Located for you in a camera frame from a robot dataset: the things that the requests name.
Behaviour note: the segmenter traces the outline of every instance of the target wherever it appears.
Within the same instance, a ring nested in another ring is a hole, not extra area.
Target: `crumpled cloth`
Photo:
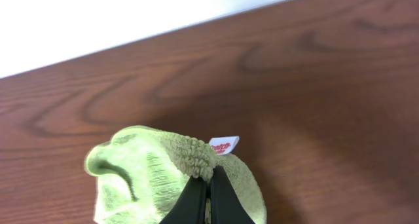
[[[217,155],[196,138],[146,126],[131,126],[86,156],[97,179],[96,223],[159,223],[173,208],[190,176],[209,181],[225,169],[234,191],[256,224],[266,223],[261,190],[250,169],[232,154]]]

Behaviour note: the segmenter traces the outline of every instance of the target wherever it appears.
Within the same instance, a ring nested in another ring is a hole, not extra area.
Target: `wood grain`
[[[85,154],[145,124],[240,135],[269,223],[417,223],[418,10],[293,0],[1,79],[0,222],[92,223]]]

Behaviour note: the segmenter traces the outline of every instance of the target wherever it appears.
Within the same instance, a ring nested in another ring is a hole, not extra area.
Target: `green cloth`
[[[266,223],[262,193],[239,158],[217,155],[196,138],[145,126],[122,129],[87,155],[85,169],[97,178],[94,221],[159,223],[173,208],[189,176],[209,181],[217,165],[224,167],[250,218],[256,224]]]

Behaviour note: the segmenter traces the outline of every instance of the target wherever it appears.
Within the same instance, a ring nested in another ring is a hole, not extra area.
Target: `tag with red text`
[[[223,138],[212,138],[209,145],[215,150],[218,155],[226,155],[230,153],[238,143],[240,138],[238,136],[227,136]]]

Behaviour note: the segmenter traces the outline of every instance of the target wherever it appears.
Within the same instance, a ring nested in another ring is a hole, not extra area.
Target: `towel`
[[[189,177],[209,181],[217,165],[225,169],[250,218],[256,224],[266,223],[261,190],[238,157],[217,155],[210,145],[196,138],[146,126],[122,129],[87,154],[85,170],[97,179],[94,221],[160,223]]]

